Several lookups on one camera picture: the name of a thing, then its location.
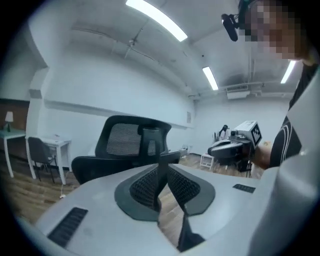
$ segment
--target lamp shade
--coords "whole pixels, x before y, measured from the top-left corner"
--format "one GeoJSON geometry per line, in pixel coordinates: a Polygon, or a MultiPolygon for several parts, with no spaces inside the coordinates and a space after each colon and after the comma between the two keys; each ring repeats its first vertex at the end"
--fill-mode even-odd
{"type": "Polygon", "coordinates": [[[8,111],[5,116],[5,121],[8,123],[12,123],[14,121],[14,113],[8,111]]]}

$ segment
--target brown wall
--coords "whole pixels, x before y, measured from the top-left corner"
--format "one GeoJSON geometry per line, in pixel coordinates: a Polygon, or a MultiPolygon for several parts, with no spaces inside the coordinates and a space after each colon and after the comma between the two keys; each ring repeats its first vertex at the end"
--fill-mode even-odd
{"type": "MultiPolygon", "coordinates": [[[[29,101],[0,99],[0,129],[5,125],[7,111],[13,112],[11,127],[26,130],[29,101]]],[[[7,141],[9,154],[27,159],[26,139],[13,138],[7,141]]],[[[0,138],[0,150],[4,150],[4,140],[0,138]]]]}

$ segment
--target ceiling light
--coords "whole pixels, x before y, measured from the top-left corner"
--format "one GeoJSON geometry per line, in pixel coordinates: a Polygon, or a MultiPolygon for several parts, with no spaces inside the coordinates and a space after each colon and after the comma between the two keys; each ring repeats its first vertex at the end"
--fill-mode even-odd
{"type": "Polygon", "coordinates": [[[281,80],[281,84],[285,84],[286,83],[286,81],[288,80],[292,70],[294,69],[294,66],[295,66],[296,62],[297,62],[296,60],[291,60],[290,61],[289,66],[286,69],[286,72],[285,72],[285,74],[284,74],[284,76],[283,76],[283,78],[281,80]]]}
{"type": "Polygon", "coordinates": [[[167,15],[165,15],[163,12],[161,12],[151,4],[143,0],[127,0],[125,4],[154,19],[165,29],[167,29],[172,35],[174,35],[175,38],[180,42],[188,37],[176,23],[174,23],[167,15]]]}
{"type": "Polygon", "coordinates": [[[219,88],[218,88],[217,82],[216,82],[216,80],[215,80],[214,75],[213,75],[212,72],[211,72],[210,67],[207,66],[207,67],[203,68],[202,70],[203,70],[206,78],[208,79],[208,81],[209,81],[212,89],[213,89],[214,91],[218,90],[219,88]]]}

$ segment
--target black chair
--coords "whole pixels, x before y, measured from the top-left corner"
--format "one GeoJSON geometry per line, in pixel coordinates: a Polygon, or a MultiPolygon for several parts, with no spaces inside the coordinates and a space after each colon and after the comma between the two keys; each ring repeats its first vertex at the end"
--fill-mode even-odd
{"type": "Polygon", "coordinates": [[[95,156],[78,156],[71,164],[80,184],[135,167],[155,164],[168,154],[171,125],[127,115],[109,117],[95,148],[95,156]]]}
{"type": "Polygon", "coordinates": [[[37,163],[43,164],[47,172],[49,168],[52,182],[55,183],[50,164],[54,161],[55,166],[58,166],[58,165],[57,165],[56,157],[53,156],[50,152],[50,148],[46,144],[44,144],[40,138],[37,138],[37,137],[29,137],[28,144],[29,144],[30,157],[31,157],[31,160],[34,161],[35,170],[37,172],[37,176],[39,180],[41,181],[37,163]]]}
{"type": "Polygon", "coordinates": [[[134,167],[157,163],[168,153],[171,125],[162,121],[127,115],[109,117],[95,148],[97,158],[130,160],[134,167]]]}

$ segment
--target cable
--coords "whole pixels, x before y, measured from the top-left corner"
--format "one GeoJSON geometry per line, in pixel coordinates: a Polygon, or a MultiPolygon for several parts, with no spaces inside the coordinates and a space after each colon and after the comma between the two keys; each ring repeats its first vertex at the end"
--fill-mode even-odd
{"type": "MultiPolygon", "coordinates": [[[[65,184],[67,184],[67,176],[68,176],[68,173],[70,173],[69,170],[66,172],[65,177],[64,177],[64,179],[65,179],[65,184]]],[[[61,185],[61,195],[60,195],[60,199],[66,197],[66,195],[63,194],[63,191],[64,191],[64,185],[62,184],[62,185],[61,185]]]]}

